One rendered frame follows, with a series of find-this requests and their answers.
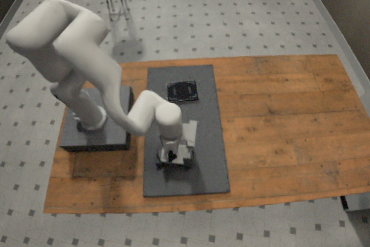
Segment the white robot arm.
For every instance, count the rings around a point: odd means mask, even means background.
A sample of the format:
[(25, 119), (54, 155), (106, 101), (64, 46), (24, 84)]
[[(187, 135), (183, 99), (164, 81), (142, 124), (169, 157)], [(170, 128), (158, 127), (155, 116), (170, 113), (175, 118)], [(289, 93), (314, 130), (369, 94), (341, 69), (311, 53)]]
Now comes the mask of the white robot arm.
[[(52, 95), (86, 122), (74, 118), (86, 130), (99, 129), (108, 114), (124, 130), (142, 137), (156, 118), (165, 140), (183, 140), (194, 149), (197, 121), (182, 123), (180, 108), (155, 92), (143, 91), (129, 114), (123, 112), (122, 68), (99, 47), (107, 35), (108, 26), (95, 13), (65, 0), (45, 0), (6, 34), (6, 42), (52, 83)], [(86, 81), (100, 91), (107, 114), (82, 90)]]

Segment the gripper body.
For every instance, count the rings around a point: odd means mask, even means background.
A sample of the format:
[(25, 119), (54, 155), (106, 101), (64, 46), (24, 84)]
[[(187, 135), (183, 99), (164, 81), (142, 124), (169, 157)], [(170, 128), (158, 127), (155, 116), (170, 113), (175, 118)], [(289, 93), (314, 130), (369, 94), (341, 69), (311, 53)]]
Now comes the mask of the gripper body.
[(173, 153), (177, 153), (178, 152), (178, 146), (179, 146), (179, 140), (170, 141), (170, 143), (167, 143), (167, 140), (165, 140), (163, 138), (163, 147), (164, 147), (165, 153), (168, 153), (169, 150), (172, 150)]

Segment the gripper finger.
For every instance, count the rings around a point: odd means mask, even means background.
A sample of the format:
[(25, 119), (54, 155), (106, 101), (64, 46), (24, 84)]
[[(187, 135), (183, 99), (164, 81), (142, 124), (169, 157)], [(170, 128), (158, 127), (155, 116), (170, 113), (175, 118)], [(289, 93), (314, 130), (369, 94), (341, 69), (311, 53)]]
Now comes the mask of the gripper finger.
[(176, 154), (173, 154), (173, 151), (172, 150), (169, 150), (168, 157), (169, 157), (168, 162), (171, 162), (171, 163), (172, 163), (172, 161), (173, 161), (174, 158), (177, 159), (177, 155)]

